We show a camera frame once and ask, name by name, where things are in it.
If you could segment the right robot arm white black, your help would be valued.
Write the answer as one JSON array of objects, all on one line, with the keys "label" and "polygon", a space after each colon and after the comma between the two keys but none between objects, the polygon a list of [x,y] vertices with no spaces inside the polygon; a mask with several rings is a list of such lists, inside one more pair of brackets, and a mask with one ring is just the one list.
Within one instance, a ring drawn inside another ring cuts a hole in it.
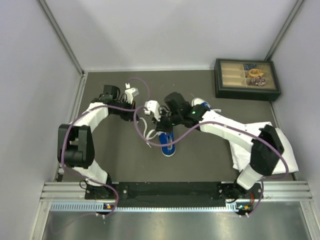
[{"label": "right robot arm white black", "polygon": [[201,98],[188,102],[178,92],[170,93],[162,108],[155,100],[145,103],[145,113],[153,114],[153,123],[159,132],[169,133],[174,126],[183,125],[202,133],[213,134],[234,143],[250,154],[250,161],[240,171],[233,184],[233,194],[245,198],[254,184],[272,175],[278,162],[283,159],[285,148],[278,129],[266,124],[264,127],[249,127],[220,114]]}]

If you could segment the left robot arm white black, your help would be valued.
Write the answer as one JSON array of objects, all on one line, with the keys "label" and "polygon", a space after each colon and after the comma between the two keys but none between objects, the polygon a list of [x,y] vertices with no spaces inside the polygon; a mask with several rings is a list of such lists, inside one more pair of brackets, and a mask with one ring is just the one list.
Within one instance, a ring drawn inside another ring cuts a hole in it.
[{"label": "left robot arm white black", "polygon": [[95,160],[93,131],[109,115],[133,121],[134,97],[138,94],[138,89],[128,83],[123,93],[117,86],[105,85],[99,97],[94,98],[78,118],[58,128],[57,160],[84,177],[88,199],[115,197],[110,175]]}]

